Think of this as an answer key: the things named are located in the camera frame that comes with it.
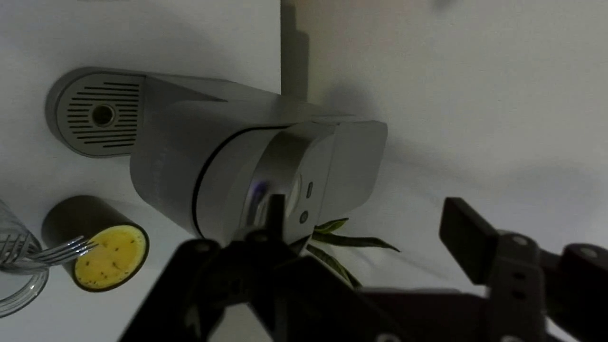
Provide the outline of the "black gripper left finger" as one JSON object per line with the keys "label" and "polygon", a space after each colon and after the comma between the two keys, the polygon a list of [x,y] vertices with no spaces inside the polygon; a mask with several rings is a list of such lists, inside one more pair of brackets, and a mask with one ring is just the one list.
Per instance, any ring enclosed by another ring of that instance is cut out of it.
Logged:
{"label": "black gripper left finger", "polygon": [[301,259],[282,240],[284,207],[284,196],[271,194],[261,226],[246,236],[246,244],[252,245],[252,266],[256,270],[252,304],[273,304],[299,297]]}

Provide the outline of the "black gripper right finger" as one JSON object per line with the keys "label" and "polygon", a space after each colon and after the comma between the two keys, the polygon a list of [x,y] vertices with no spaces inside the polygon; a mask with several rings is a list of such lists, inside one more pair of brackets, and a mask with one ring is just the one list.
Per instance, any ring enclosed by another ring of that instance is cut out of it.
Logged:
{"label": "black gripper right finger", "polygon": [[438,238],[469,282],[486,287],[489,342],[546,342],[545,282],[529,238],[495,230],[461,198],[444,200]]}

